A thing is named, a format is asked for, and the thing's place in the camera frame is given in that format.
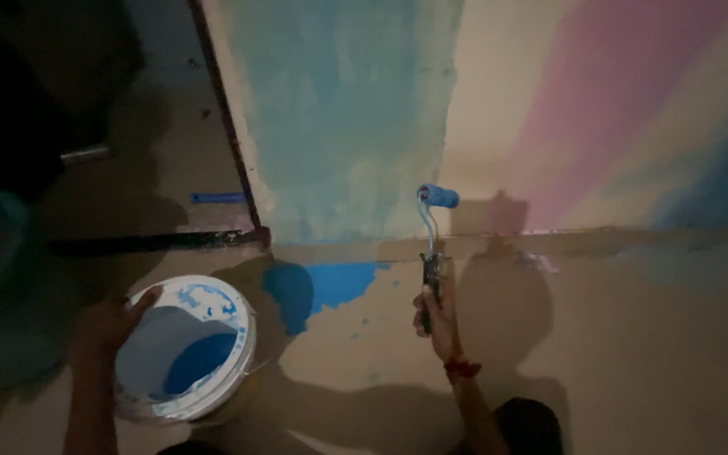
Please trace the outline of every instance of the hand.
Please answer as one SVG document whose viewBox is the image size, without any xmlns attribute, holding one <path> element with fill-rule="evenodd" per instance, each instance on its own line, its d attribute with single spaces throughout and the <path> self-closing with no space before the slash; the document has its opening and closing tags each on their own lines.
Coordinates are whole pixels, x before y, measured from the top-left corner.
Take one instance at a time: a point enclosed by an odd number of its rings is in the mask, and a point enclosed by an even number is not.
<svg viewBox="0 0 728 455">
<path fill-rule="evenodd" d="M 127 297 L 108 297 L 82 309 L 71 346 L 73 369 L 88 364 L 112 367 L 116 352 L 134 331 L 146 310 L 154 306 L 159 295 L 162 295 L 162 287 L 153 286 L 131 308 L 126 308 Z"/>
<path fill-rule="evenodd" d="M 414 318 L 418 336 L 429 337 L 420 322 L 420 314 L 426 309 L 429 311 L 431 323 L 431 345 L 434 347 L 437 357 L 440 357 L 443 363 L 450 360 L 463 361 L 465 356 L 460 345 L 460 332 L 457 329 L 453 283 L 440 277 L 440 302 L 434 298 L 431 286 L 424 284 L 423 292 L 415 297 L 413 304 L 418 310 Z"/>
</svg>

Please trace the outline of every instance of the paint bucket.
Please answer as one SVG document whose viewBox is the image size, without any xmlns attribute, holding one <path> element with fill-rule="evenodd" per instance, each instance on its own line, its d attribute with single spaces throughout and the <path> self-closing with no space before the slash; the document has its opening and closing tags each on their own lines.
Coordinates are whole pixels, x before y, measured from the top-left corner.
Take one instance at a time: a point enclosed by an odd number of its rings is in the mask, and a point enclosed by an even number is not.
<svg viewBox="0 0 728 455">
<path fill-rule="evenodd" d="M 248 376 L 257 342 L 254 313 L 217 278 L 188 275 L 158 284 L 158 302 L 117 353 L 116 412 L 144 423 L 196 420 L 219 408 Z"/>
</svg>

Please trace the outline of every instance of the painted wall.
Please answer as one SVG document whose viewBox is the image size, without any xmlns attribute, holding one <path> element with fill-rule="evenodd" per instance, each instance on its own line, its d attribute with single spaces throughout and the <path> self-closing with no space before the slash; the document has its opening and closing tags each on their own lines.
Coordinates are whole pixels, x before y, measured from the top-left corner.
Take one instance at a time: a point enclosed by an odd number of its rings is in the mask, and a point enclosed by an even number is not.
<svg viewBox="0 0 728 455">
<path fill-rule="evenodd" d="M 728 0 L 208 0 L 278 243 L 728 223 Z"/>
</svg>

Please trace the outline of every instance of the floor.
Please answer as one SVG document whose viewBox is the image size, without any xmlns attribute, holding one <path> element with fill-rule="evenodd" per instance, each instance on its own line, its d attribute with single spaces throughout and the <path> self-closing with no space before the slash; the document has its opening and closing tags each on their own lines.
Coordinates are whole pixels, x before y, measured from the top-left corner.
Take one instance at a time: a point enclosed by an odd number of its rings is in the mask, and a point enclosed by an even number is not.
<svg viewBox="0 0 728 455">
<path fill-rule="evenodd" d="M 36 207 L 54 239 L 253 229 L 187 2 L 126 1 L 146 66 L 107 119 L 108 160 L 66 169 Z"/>
<path fill-rule="evenodd" d="M 484 364 L 491 406 L 512 396 L 547 403 L 568 453 L 728 452 L 728 243 L 562 243 L 449 245 L 463 345 Z M 275 254 L 310 270 L 331 248 Z M 194 429 L 118 421 L 120 453 L 188 437 L 233 453 L 445 452 L 460 420 L 440 362 L 411 326 L 420 262 L 395 251 L 378 257 L 387 262 L 363 295 L 310 315 L 291 337 L 262 286 L 274 260 L 254 244 L 71 261 L 90 295 L 210 274 L 257 311 L 262 365 L 234 419 Z M 69 394 L 65 371 L 29 400 L 0 399 L 0 454 L 59 453 Z"/>
</svg>

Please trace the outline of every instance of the blue paint roller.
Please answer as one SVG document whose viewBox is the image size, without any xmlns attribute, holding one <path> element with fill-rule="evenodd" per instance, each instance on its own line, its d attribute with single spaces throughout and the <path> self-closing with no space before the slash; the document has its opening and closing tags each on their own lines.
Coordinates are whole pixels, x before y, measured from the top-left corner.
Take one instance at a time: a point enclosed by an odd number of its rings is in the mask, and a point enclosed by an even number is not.
<svg viewBox="0 0 728 455">
<path fill-rule="evenodd" d="M 446 190 L 437 185 L 426 183 L 418 188 L 418 198 L 427 206 L 456 208 L 460 204 L 460 195 L 456 191 Z"/>
<path fill-rule="evenodd" d="M 423 184 L 418 188 L 418 212 L 420 212 L 420 217 L 429 229 L 429 251 L 426 254 L 420 253 L 420 259 L 423 260 L 423 284 L 431 286 L 434 297 L 437 299 L 440 298 L 439 275 L 442 254 L 434 253 L 434 239 L 437 236 L 434 234 L 432 223 L 429 222 L 429 219 L 434 222 L 429 207 L 437 206 L 453 209 L 459 204 L 460 195 L 456 191 L 440 188 L 430 183 Z M 426 333 L 431 334 L 431 321 L 428 310 L 424 309 L 420 314 L 420 322 L 422 322 Z"/>
</svg>

